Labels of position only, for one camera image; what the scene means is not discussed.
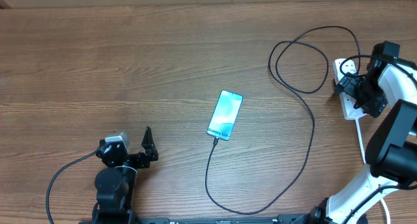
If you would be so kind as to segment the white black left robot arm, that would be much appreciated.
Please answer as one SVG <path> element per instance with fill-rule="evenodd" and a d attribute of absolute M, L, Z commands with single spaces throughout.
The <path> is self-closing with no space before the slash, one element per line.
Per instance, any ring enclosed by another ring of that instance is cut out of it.
<path fill-rule="evenodd" d="M 129 140 L 125 133 L 115 133 L 99 141 L 96 156 L 106 165 L 94 180 L 96 207 L 93 223 L 140 223 L 132 210 L 139 169 L 150 167 L 158 160 L 158 151 L 150 127 L 146 127 L 141 146 L 143 152 L 128 153 Z"/>

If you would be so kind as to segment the blue Samsung Galaxy smartphone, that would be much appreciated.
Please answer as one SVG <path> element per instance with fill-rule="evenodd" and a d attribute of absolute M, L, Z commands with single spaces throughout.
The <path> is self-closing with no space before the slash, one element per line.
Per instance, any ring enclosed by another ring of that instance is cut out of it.
<path fill-rule="evenodd" d="M 222 90 L 207 128 L 207 134 L 229 141 L 243 103 L 243 96 Z"/>

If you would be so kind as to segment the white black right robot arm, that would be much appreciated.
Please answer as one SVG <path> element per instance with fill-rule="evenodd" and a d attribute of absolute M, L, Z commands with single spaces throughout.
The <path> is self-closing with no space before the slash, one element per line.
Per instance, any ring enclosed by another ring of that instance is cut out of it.
<path fill-rule="evenodd" d="M 364 214 L 386 195 L 416 189 L 416 64 L 399 58 L 399 44 L 384 41 L 373 47 L 367 74 L 344 72 L 335 93 L 345 94 L 354 109 L 378 117 L 390 107 L 369 140 L 363 169 L 337 194 L 325 198 L 295 223 L 365 223 Z"/>

